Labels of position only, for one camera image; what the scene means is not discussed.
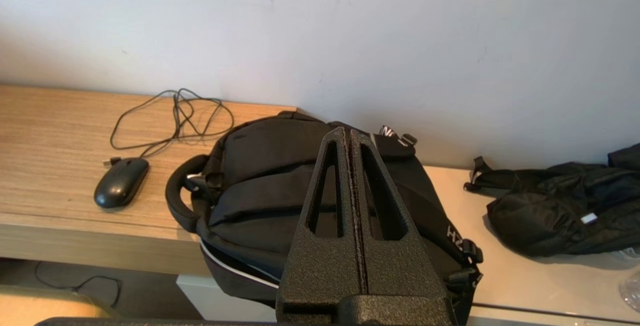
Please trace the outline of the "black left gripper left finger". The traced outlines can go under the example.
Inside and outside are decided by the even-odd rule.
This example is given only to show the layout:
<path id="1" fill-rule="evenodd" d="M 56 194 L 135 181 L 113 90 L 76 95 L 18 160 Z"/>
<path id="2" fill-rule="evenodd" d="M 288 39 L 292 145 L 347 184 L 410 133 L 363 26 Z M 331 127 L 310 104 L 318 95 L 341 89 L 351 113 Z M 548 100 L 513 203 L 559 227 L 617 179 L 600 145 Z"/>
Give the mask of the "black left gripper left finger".
<path id="1" fill-rule="evenodd" d="M 368 292 L 352 145 L 343 127 L 334 128 L 321 141 L 279 283 L 278 314 L 333 314 L 343 299 Z M 336 190 L 337 236 L 324 238 L 317 230 L 330 167 Z"/>

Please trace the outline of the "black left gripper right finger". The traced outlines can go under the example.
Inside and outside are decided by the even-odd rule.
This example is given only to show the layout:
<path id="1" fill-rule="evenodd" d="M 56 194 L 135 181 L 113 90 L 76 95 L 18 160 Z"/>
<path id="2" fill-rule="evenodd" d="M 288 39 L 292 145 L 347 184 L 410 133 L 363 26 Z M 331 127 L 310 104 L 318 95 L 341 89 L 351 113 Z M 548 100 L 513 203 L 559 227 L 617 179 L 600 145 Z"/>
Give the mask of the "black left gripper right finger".
<path id="1" fill-rule="evenodd" d="M 366 293 L 446 299 L 425 244 L 370 138 L 349 133 Z"/>

